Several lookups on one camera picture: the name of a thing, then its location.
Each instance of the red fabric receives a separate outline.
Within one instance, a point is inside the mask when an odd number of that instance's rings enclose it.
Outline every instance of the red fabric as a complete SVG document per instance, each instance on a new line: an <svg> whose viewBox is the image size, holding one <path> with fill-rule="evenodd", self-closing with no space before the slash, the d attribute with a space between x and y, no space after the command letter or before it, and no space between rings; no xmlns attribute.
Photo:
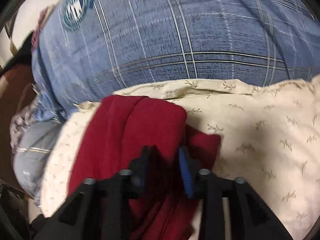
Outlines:
<svg viewBox="0 0 320 240"><path fill-rule="evenodd" d="M186 240L198 202L185 196L177 148L187 145L193 158L211 169L220 142L186 125L186 111L175 104L148 97L110 96L103 99L84 135L69 183L73 192L85 178L107 179L126 169L144 145L152 153L147 192L130 200L131 240Z"/></svg>

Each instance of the blue plaid fabric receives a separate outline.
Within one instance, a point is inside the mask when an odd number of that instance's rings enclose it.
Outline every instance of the blue plaid fabric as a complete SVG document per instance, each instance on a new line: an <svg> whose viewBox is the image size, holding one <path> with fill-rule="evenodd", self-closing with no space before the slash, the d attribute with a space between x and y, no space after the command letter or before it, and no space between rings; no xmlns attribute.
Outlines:
<svg viewBox="0 0 320 240"><path fill-rule="evenodd" d="M35 118L147 82L267 86L319 66L320 24L301 0L61 0L33 52Z"/></svg>

